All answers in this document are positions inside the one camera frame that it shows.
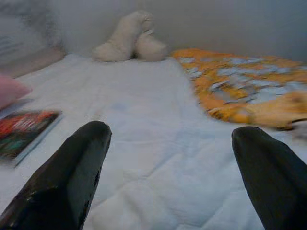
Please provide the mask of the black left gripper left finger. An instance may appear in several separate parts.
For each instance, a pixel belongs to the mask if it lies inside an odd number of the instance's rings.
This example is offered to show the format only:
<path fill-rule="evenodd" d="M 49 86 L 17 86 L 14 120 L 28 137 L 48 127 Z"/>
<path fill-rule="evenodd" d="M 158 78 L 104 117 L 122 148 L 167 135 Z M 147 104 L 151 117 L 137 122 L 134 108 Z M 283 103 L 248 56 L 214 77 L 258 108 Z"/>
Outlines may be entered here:
<path fill-rule="evenodd" d="M 95 195 L 112 132 L 91 121 L 41 165 L 0 217 L 2 230 L 81 230 Z"/>

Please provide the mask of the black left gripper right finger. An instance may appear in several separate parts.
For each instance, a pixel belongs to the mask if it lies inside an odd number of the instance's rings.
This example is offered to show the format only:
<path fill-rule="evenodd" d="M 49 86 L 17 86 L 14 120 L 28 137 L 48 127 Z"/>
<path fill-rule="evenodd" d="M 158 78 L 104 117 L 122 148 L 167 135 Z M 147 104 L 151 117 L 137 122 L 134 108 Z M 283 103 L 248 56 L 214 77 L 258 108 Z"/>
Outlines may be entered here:
<path fill-rule="evenodd" d="M 266 230 L 307 228 L 307 165 L 256 126 L 236 128 L 232 148 L 247 194 Z"/>

